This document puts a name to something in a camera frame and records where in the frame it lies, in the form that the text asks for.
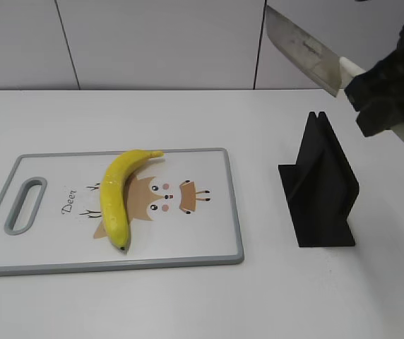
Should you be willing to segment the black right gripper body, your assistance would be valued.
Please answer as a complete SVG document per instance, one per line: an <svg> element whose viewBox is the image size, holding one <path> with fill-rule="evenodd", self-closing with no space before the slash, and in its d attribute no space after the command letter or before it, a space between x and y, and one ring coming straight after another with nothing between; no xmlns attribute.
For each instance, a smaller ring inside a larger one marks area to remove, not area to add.
<svg viewBox="0 0 404 339"><path fill-rule="evenodd" d="M365 137L404 123L404 25L396 48L355 76L345 94L358 113L356 122Z"/></svg>

